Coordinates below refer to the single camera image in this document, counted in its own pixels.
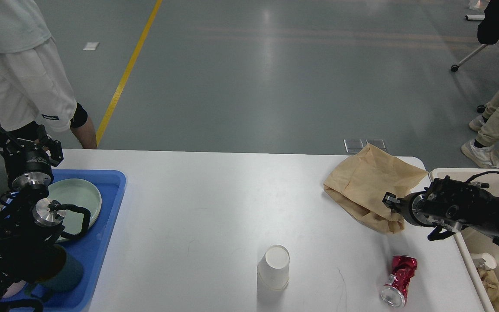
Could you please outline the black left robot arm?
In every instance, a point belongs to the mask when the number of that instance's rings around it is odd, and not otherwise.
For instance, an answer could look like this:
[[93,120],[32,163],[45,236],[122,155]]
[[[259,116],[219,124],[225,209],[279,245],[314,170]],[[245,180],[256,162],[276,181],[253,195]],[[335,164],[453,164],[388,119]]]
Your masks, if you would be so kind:
[[83,265],[59,237],[77,240],[89,228],[91,212],[49,200],[52,167],[63,160],[61,142],[37,128],[37,140],[23,140],[0,124],[10,202],[0,211],[0,312],[30,307],[43,311],[55,292],[69,292],[81,282]]

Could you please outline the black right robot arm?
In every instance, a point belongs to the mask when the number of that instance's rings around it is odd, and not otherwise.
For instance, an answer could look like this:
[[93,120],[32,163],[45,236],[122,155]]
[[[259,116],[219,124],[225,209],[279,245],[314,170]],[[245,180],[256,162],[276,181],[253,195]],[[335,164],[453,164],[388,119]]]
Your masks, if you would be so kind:
[[499,246],[499,197],[488,192],[489,183],[478,182],[479,177],[475,174],[464,182],[449,176],[434,178],[421,192],[403,198],[386,193],[382,202],[408,223],[432,228],[429,241],[472,228]]

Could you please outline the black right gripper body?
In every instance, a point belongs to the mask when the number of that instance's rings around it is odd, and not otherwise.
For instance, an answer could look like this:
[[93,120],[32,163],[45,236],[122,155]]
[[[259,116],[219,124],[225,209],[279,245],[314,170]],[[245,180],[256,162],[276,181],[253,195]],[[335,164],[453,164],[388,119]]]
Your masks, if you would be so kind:
[[424,204],[425,194],[426,192],[411,193],[402,200],[403,208],[401,214],[411,225],[430,227],[428,218],[421,211],[419,211]]

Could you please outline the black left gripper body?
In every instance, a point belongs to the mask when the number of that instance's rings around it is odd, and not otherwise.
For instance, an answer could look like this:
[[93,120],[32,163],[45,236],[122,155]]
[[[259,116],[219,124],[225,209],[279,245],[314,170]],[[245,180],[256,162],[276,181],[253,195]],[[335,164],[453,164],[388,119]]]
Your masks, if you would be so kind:
[[6,176],[11,190],[21,190],[27,185],[49,186],[54,180],[50,158],[43,150],[6,155]]

